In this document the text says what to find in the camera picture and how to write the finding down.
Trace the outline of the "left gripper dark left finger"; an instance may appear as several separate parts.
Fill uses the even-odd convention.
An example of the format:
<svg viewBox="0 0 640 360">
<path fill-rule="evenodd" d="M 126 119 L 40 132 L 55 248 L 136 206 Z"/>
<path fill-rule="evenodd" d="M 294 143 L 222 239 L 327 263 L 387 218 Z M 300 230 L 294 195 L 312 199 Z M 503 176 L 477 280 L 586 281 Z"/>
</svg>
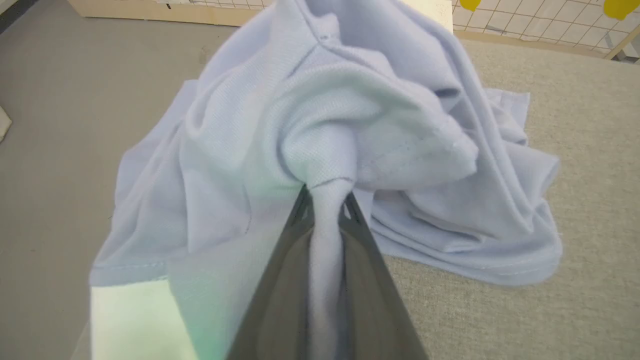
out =
<svg viewBox="0 0 640 360">
<path fill-rule="evenodd" d="M 302 187 L 238 327 L 229 360 L 305 360 L 313 199 Z"/>
</svg>

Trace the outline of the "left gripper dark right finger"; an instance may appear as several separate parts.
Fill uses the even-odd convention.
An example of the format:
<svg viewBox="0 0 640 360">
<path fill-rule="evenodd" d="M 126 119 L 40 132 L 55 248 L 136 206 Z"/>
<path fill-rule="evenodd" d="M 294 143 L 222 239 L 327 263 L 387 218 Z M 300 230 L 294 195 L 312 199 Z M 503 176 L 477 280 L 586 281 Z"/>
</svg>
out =
<svg viewBox="0 0 640 360">
<path fill-rule="evenodd" d="M 340 215 L 348 360 L 427 360 L 383 255 L 355 195 Z"/>
</svg>

